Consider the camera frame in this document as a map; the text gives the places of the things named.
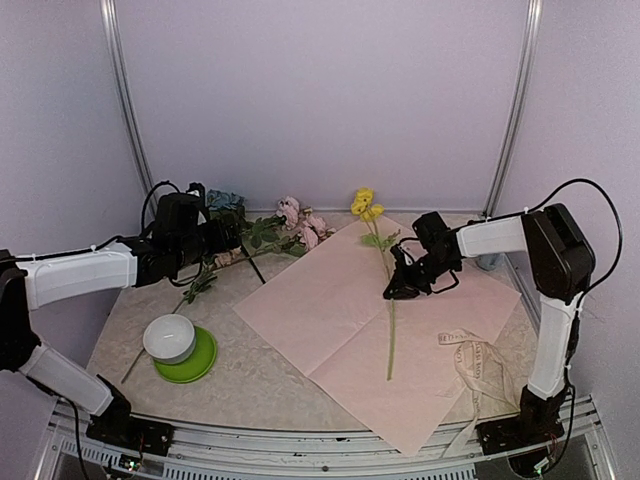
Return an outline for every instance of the metal pole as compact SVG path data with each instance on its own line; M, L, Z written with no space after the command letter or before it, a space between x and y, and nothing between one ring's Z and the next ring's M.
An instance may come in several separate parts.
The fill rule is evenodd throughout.
M502 141L500 150L500 159L498 168L496 169L489 198L485 204L483 215L485 217L492 216L495 213L500 194L504 187L504 182L511 163L513 155L513 147L515 145L520 120L526 100L527 88L533 66L535 56L536 43L538 41L538 30L540 27L540 16L542 12L542 0L529 0L529 10L527 13L527 23L524 33L524 42L522 44L522 53L520 56L520 66L518 68L518 79L516 82L516 90L513 95L511 104L511 112L509 113L509 122Z
M145 195L148 195L155 182L153 181L151 170L149 169L149 164L147 163L147 157L142 146L140 130L138 129L138 122L136 121L133 102L131 100L131 94L129 92L129 85L127 83L127 71L125 68L124 55L122 52L122 44L120 42L120 32L118 30L118 17L116 14L115 0L100 0L100 6L102 10L104 31L107 36L109 53L111 54L113 71L116 77L118 98L120 100L120 106L122 107L127 134L129 136L129 142L131 143L131 149L133 151L136 171L138 172L138 178L142 185L142 189ZM152 198L149 202L149 208L152 214L155 216L157 210L157 202L155 198Z

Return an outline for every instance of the artificial flower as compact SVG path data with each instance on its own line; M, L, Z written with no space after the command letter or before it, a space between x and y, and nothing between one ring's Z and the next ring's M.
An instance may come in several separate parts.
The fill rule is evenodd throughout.
M355 202L364 202L367 207L371 205L371 202L373 202L373 189L367 187L358 189Z
M376 218L378 218L384 212L384 207L379 203L376 203L371 208L368 208L360 218L365 222L372 222Z
M327 233L327 222L325 222L322 217L309 215L303 224L305 227L313 228L320 238L324 237Z
M300 242L304 244L304 248L308 251L316 248L318 243L320 243L320 239L316 232L313 231L311 227L304 227L300 232Z
M354 215L362 215L364 211L367 209L367 204L361 200L355 200L351 204L351 213Z
M293 230L298 226L300 214L300 202L293 197L284 197L278 202L278 217L285 217L287 230Z

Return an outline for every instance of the pink tissue paper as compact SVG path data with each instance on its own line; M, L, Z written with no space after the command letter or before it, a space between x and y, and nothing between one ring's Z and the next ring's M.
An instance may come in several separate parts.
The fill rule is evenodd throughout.
M413 232L379 217L381 235ZM262 338L360 422L407 456L418 453L462 393L452 396L457 345L438 334L464 328L494 343L520 294L464 265L460 285L440 295L396 301L393 378L388 280L380 253L361 243L356 221L235 306ZM414 255L423 255L419 245ZM393 267L391 256L387 258ZM452 282L443 275L435 288Z

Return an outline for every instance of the white wall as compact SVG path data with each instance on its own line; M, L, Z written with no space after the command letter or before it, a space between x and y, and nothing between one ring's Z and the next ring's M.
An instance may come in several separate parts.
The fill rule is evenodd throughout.
M484 206L527 1L118 2L154 175L348 207Z
M142 193L98 2L0 4L0 112L0 248L46 253L136 231ZM52 304L32 326L85 364L114 300L106 292ZM52 406L0 372L1 478L25 478Z
M540 39L514 164L500 212L532 206L576 176L592 178L620 210L620 267L586 300L572 378L593 392L623 479L640 458L640 5L637 1L544 2ZM598 278L617 237L589 187L561 195L597 254ZM516 263L528 271L526 259Z

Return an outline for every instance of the table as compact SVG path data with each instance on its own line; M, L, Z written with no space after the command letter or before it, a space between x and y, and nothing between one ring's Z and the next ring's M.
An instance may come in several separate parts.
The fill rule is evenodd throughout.
M354 221L349 213L319 213L330 227ZM410 227L415 213L391 213L392 220ZM470 215L443 215L451 227ZM256 259L265 279L276 276L296 259L268 254ZM465 268L475 268L471 261ZM505 266L490 272L512 286ZM142 346L142 335L155 318L170 313L182 291L163 281L123 290L100 335L88 370L101 374L131 401L133 411L166 419L207 425L292 431L367 430L313 382L305 378L233 311L233 306L261 286L248 262L225 268L213 288L184 305L178 313L206 328L218 341L213 369L197 382L176 385L162 380L145 354L124 384L123 375ZM536 334L522 302L514 310L495 346L507 361L516 392L527 382L536 350ZM505 405L485 397L483 418L510 413ZM465 392L444 423L473 417L471 394Z

